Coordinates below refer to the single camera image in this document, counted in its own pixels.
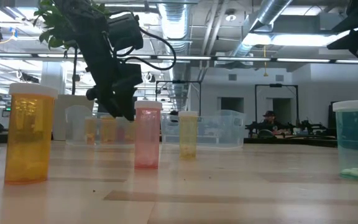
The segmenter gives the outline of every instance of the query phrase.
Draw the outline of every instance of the black cable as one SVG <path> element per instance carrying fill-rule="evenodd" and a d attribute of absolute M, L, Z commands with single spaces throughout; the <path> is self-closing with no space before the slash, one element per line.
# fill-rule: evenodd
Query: black cable
<path fill-rule="evenodd" d="M 77 73 L 77 51 L 78 51 L 78 47 L 75 47 L 74 50 L 74 69 L 73 69 L 73 77 L 71 78 L 71 81 L 73 82 L 73 88 L 71 89 L 71 94 L 75 95 L 75 76 Z"/>
<path fill-rule="evenodd" d="M 173 68 L 175 66 L 175 64 L 177 63 L 177 53 L 175 52 L 175 49 L 172 47 L 172 45 L 170 43 L 168 43 L 168 41 L 164 40 L 163 38 L 157 36 L 157 35 L 154 35 L 154 34 L 151 34 L 149 32 L 147 32 L 146 30 L 143 30 L 142 28 L 139 28 L 140 31 L 146 35 L 148 35 L 149 37 L 153 37 L 153 38 L 156 38 L 157 40 L 161 40 L 164 44 L 166 44 L 169 49 L 171 50 L 172 54 L 173 54 L 173 62 L 172 64 L 167 67 L 167 68 L 160 68 L 160 67 L 157 67 L 155 65 L 152 65 L 151 63 L 147 62 L 146 60 L 144 59 L 141 59 L 139 57 L 128 57 L 128 58 L 125 58 L 124 60 L 124 63 L 127 62 L 128 60 L 139 60 L 143 63 L 145 63 L 146 65 L 156 69 L 156 70 L 160 70 L 160 71 L 166 71 L 166 70 L 169 70 L 171 68 Z"/>

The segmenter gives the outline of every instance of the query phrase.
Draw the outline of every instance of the ductwork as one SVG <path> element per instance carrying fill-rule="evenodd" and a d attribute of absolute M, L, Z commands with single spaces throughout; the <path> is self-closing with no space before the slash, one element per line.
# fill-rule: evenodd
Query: ductwork
<path fill-rule="evenodd" d="M 246 36 L 250 31 L 259 29 L 263 26 L 270 26 L 269 29 L 271 29 L 274 21 L 291 2 L 292 0 L 263 0 L 260 9 L 257 12 L 257 17 L 255 19 L 250 19 L 248 16 L 244 22 L 244 25 L 247 26 L 247 30 L 243 31 L 244 35 Z M 251 51 L 252 47 L 252 45 L 240 43 L 236 49 L 232 51 L 230 56 L 245 57 Z"/>
<path fill-rule="evenodd" d="M 162 31 L 167 39 L 175 39 L 170 42 L 175 49 L 177 55 L 189 54 L 189 43 L 182 42 L 188 35 L 189 28 L 189 5 L 188 4 L 158 4 L 162 20 Z M 190 64 L 177 63 L 170 70 L 172 80 L 189 81 L 190 80 Z M 176 110 L 184 110 L 187 100 L 188 84 L 173 84 L 172 92 L 175 100 L 174 108 Z"/>

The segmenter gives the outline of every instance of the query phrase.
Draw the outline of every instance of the man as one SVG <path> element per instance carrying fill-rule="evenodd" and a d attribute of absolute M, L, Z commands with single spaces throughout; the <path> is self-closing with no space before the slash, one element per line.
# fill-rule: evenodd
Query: man
<path fill-rule="evenodd" d="M 266 111 L 264 117 L 262 124 L 266 124 L 266 129 L 276 131 L 283 127 L 280 122 L 276 121 L 276 114 L 273 111 Z"/>

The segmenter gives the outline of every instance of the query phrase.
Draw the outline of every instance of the person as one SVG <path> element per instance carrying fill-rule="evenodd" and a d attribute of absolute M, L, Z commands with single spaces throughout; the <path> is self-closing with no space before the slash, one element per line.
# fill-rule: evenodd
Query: person
<path fill-rule="evenodd" d="M 179 116 L 179 112 L 173 110 L 169 113 L 170 116 L 174 116 L 175 118 L 171 119 L 171 122 L 173 123 L 177 123 L 178 122 L 178 118 L 176 118 L 177 116 Z"/>
<path fill-rule="evenodd" d="M 283 125 L 276 121 L 276 114 L 274 111 L 266 111 L 264 115 L 265 119 L 262 121 L 262 124 L 266 124 L 268 126 L 268 130 L 270 131 L 276 131 L 283 127 Z"/>

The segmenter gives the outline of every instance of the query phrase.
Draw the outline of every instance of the clear plastic container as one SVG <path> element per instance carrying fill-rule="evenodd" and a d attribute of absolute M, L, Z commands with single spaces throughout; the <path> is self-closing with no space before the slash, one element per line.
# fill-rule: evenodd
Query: clear plastic container
<path fill-rule="evenodd" d="M 333 104 L 336 112 L 340 175 L 358 179 L 358 100 Z"/>
<path fill-rule="evenodd" d="M 96 144 L 96 127 L 98 125 L 98 119 L 89 116 L 85 118 L 85 143 L 89 146 Z"/>
<path fill-rule="evenodd" d="M 5 184 L 32 184 L 48 178 L 53 104 L 56 89 L 13 83 L 6 153 Z"/>
<path fill-rule="evenodd" d="M 224 116 L 202 116 L 198 118 L 198 147 L 233 148 L 244 145 L 245 114 L 233 111 Z M 161 119 L 162 143 L 179 145 L 179 123 L 177 116 L 163 115 Z"/>
<path fill-rule="evenodd" d="M 136 101 L 135 168 L 158 169 L 162 103 Z"/>
<path fill-rule="evenodd" d="M 92 117 L 92 111 L 85 106 L 71 106 L 66 109 L 66 143 L 82 145 L 85 143 L 85 118 Z"/>
<path fill-rule="evenodd" d="M 179 112 L 180 124 L 180 158 L 196 159 L 197 154 L 197 119 L 198 112 Z"/>
<path fill-rule="evenodd" d="M 83 106 L 66 110 L 66 143 L 74 146 L 104 148 L 133 148 L 134 122 L 125 118 L 114 119 L 107 113 L 92 112 Z"/>

